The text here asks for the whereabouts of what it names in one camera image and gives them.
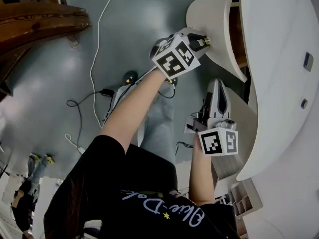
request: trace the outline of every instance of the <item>black t-shirt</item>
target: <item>black t-shirt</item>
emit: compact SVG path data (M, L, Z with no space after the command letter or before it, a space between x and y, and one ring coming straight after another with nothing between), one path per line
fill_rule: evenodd
M34 210L32 202L33 196L25 193L24 196L20 198L17 207L11 207L15 223L22 232L30 228L32 210Z
M78 188L82 195L77 203ZM54 195L44 216L45 233L63 233L64 222L70 221L66 210L74 206L82 221L79 226L101 220L103 235L238 238L232 206L199 208L176 189L176 170L170 162L134 145L125 155L116 140L98 136Z

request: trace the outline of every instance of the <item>person in background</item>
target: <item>person in background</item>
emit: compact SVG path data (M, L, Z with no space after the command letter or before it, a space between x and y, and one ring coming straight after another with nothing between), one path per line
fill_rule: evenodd
M15 192L11 209L17 226L22 231L22 238L32 239L28 233L32 223L32 212L40 191L40 178L43 176L48 163L54 163L48 155L40 158L30 154L28 161L28 178L22 183L19 190Z
M154 69L116 105L53 196L44 216L46 239L238 239L233 207L214 204L211 160L198 135L189 199L177 191L173 99L167 98L173 85L165 79ZM131 141L144 119L137 147Z

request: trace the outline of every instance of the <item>jeans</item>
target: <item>jeans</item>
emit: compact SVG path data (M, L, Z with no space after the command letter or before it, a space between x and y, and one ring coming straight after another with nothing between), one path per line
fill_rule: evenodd
M132 86L124 97L135 88ZM168 82L163 82L159 89L163 95L171 97L173 86ZM147 150L175 165L176 143L173 131L173 98L168 99L157 94L151 104L146 117L144 126L144 138L140 148Z
M29 157L28 161L28 178L27 180L31 182L31 189L28 192L29 195L34 196L34 199L36 199L40 191L40 178L43 177L43 174L45 172L46 166L47 166L47 159L44 157L42 158L38 164L36 164L36 161L34 157Z

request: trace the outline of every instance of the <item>black cable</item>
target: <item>black cable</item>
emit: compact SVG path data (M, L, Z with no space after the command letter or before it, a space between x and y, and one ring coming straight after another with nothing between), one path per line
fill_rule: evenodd
M83 101L85 101L89 96L91 96L91 95L93 95L93 94L96 94L96 93L100 93L101 91L96 91L96 92L92 92L92 93L90 93L90 94L88 94L84 99L82 99L80 102L76 102L76 101L74 101L74 100L68 100L68 101L66 101L66 105L68 106L68 107L77 107L78 108L78 111L79 111L79 115L80 115L80 130L79 130L79 134L78 134L78 139L77 139L77 141L76 141L76 146L77 146L77 150L78 150L78 152L80 153L80 155L82 156L82 153L79 151L79 140L80 140L80 136L81 136L81 132L82 132L82 114L81 114L81 110L80 110L80 107L79 107L79 105L81 104L81 103L83 103Z
M105 123L105 121L107 120L107 118L108 118L108 116L109 116L109 112L110 112L110 110L111 110L111 107L112 107L112 101L113 101L113 97L114 96L112 96L112 98L111 98L111 101L110 101L110 106L109 106L109 110L108 110L108 112L106 113L106 117L104 118L104 123Z
M75 105L74 105L74 106L69 105L68 102L73 102L73 103L75 103ZM79 111L79 115L80 115L80 130L79 130L79 134L78 134L78 139L77 139L77 141L76 141L76 146L77 146L76 149L77 149L78 152L80 153L80 156L82 156L82 153L79 151L79 140L80 140L81 131L82 131L82 114L81 114L81 110L80 110L80 107L79 107L79 104L80 104L80 103L81 103L81 102L77 103L77 102L74 101L74 100L68 100L68 101L66 101L66 105L67 105L68 107L77 107L77 108L78 108L78 111Z
M158 91L158 93L162 96L162 97L165 97L165 98L168 98L168 99L171 99L175 96L175 89L174 89L174 93L171 97L167 97L167 96L164 96L161 92Z
M89 96L91 96L91 95L93 95L93 94L100 93L100 92L101 92L101 91L96 91L96 92L92 92L92 93L88 94L88 95L87 95L85 98L83 98L79 103L77 103L77 102L75 102L74 100L70 99L70 100L66 101L66 105L67 105L68 107L76 107L76 106L79 106L79 105L80 105L81 103L83 103ZM68 102L69 102L69 101L75 102L76 105L74 105L74 106L68 105Z
M114 105L111 113L106 117L105 120L108 120L108 118L110 117L110 115L112 114L112 112L114 111L115 107L119 104L121 98L127 93L127 91L129 91L129 89L131 88L131 86L135 85L146 73L148 72L145 72L143 73L134 83L131 83L127 89L125 89L125 91L120 95L119 99L117 100L116 104Z
M175 156L176 156L176 154L177 154L177 152L178 152L178 145L179 145L179 144L183 144L186 148L193 148L193 145L191 145L191 144L185 143L185 142L183 142L183 141L178 141L178 142L176 143Z

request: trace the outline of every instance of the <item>white wall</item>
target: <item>white wall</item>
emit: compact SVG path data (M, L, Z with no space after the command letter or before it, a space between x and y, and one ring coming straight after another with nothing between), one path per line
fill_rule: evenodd
M43 177L38 202L35 205L32 234L35 239L44 238L43 218L55 193L57 179Z
M3 196L1 198L5 204L11 205L11 202L13 201L14 193L20 187L21 181L22 181L22 178L20 176L16 176L14 174L11 174L9 176L8 182L4 188Z
M20 239L22 232L12 219L10 214L10 205L0 200L0 231L4 238Z
M6 173L3 173L3 175L0 178L0 200L3 197L5 186L8 184L9 176Z
M286 239L315 237L319 232L319 91L293 143L252 179L264 207L244 217L250 239L283 238L275 227Z

